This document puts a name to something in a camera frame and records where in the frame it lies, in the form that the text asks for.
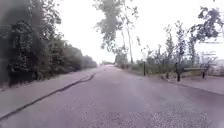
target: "tree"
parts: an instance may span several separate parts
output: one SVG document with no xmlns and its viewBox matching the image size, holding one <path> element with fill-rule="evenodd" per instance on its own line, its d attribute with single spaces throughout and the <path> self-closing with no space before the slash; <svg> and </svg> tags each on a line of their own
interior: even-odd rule
<svg viewBox="0 0 224 128">
<path fill-rule="evenodd" d="M 53 0 L 18 1 L 21 3 L 13 6 L 1 21 L 7 30 L 0 31 L 4 46 L 1 52 L 7 62 L 0 68 L 7 71 L 10 85 L 96 66 L 91 57 L 83 57 L 81 50 L 56 32 L 61 19 Z"/>
<path fill-rule="evenodd" d="M 83 56 L 82 58 L 82 67 L 83 68 L 95 68 L 97 64 L 93 61 L 92 57 L 90 56 Z"/>
<path fill-rule="evenodd" d="M 177 74 L 178 81 L 180 81 L 181 65 L 183 63 L 183 57 L 185 54 L 186 44 L 185 44 L 185 31 L 183 29 L 183 23 L 177 21 L 175 23 L 177 28 L 177 45 L 176 45 L 176 55 L 177 55 Z"/>
<path fill-rule="evenodd" d="M 172 38 L 172 28 L 170 25 L 164 28 L 166 31 L 166 52 L 167 52 L 167 57 L 166 57 L 166 65 L 167 65 L 167 78 L 169 77 L 169 72 L 171 71 L 171 60 L 173 57 L 173 52 L 174 52 L 174 43 L 173 43 L 173 38 Z"/>
<path fill-rule="evenodd" d="M 124 48 L 119 48 L 116 51 L 115 64 L 119 65 L 121 68 L 125 68 L 128 64 L 127 54 L 125 53 Z"/>
<path fill-rule="evenodd" d="M 191 60 L 191 66 L 194 66 L 195 59 L 196 59 L 195 44 L 196 44 L 197 38 L 194 35 L 194 31 L 195 31 L 194 27 L 190 28 L 190 30 L 188 31 L 190 36 L 187 42 L 188 53 L 190 55 L 190 60 Z"/>
<path fill-rule="evenodd" d="M 199 13 L 198 18 L 201 19 L 203 23 L 192 26 L 196 40 L 207 43 L 205 42 L 207 39 L 219 36 L 220 30 L 217 27 L 219 26 L 222 29 L 223 22 L 218 9 L 201 7 L 201 12 Z"/>
<path fill-rule="evenodd" d="M 106 48 L 108 51 L 116 53 L 117 49 L 119 49 L 115 42 L 116 31 L 121 31 L 124 48 L 126 49 L 123 30 L 125 29 L 128 34 L 131 62 L 133 62 L 130 30 L 134 28 L 134 25 L 129 17 L 138 17 L 137 7 L 127 6 L 126 0 L 95 0 L 94 6 L 97 10 L 101 10 L 105 15 L 105 19 L 101 20 L 96 25 L 98 28 L 97 30 L 100 30 L 103 35 L 104 42 L 102 43 L 101 48 Z"/>
</svg>

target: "white sky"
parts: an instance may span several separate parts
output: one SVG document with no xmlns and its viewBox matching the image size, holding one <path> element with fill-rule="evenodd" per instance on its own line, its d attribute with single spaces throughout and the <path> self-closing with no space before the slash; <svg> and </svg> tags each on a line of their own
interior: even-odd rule
<svg viewBox="0 0 224 128">
<path fill-rule="evenodd" d="M 91 56 L 98 63 L 102 60 L 113 62 L 114 55 L 100 49 L 102 36 L 93 27 L 103 18 L 103 13 L 96 11 L 92 4 L 93 0 L 62 1 L 59 7 L 62 24 L 58 29 L 68 43 L 80 48 L 84 55 Z M 158 44 L 165 44 L 163 28 L 168 24 L 173 25 L 180 20 L 184 27 L 189 28 L 196 23 L 200 6 L 224 8 L 224 0 L 135 0 L 135 4 L 138 5 L 139 19 L 136 30 L 132 32 L 133 40 L 138 35 L 142 45 L 148 44 L 151 49 L 157 48 Z M 122 42 L 121 36 L 118 36 L 117 42 Z M 140 48 L 136 45 L 133 47 L 133 57 L 139 59 Z M 200 44 L 197 47 L 198 51 L 216 51 L 220 58 L 224 58 L 224 44 Z"/>
</svg>

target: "paved path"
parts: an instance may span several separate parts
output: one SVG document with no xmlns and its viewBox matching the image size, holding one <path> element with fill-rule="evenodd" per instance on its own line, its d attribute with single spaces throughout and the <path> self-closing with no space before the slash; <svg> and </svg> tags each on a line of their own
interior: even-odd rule
<svg viewBox="0 0 224 128">
<path fill-rule="evenodd" d="M 176 79 L 169 81 L 224 95 L 224 77 L 206 76 L 205 79 L 201 77 L 190 77 L 182 78 L 180 82 L 177 82 Z"/>
<path fill-rule="evenodd" d="M 56 93 L 0 124 L 2 128 L 223 128 L 223 108 L 223 95 L 106 67 L 91 81 Z"/>
</svg>

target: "asphalt road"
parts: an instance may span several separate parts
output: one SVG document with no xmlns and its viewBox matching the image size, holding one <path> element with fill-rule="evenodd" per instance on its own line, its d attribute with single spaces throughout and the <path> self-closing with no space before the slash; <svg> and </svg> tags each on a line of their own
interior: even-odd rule
<svg viewBox="0 0 224 128">
<path fill-rule="evenodd" d="M 1 128 L 224 128 L 224 95 L 108 66 L 90 81 L 47 97 L 0 125 Z"/>
</svg>

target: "post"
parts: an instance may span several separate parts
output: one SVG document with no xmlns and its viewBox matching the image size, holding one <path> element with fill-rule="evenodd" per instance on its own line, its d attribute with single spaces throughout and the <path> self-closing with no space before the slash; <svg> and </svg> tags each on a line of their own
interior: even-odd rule
<svg viewBox="0 0 224 128">
<path fill-rule="evenodd" d="M 202 73 L 202 78 L 205 79 L 205 72 Z"/>
<path fill-rule="evenodd" d="M 145 76 L 145 61 L 143 62 L 143 67 L 144 67 L 144 76 Z"/>
<path fill-rule="evenodd" d="M 180 82 L 180 73 L 177 73 L 177 81 Z"/>
</svg>

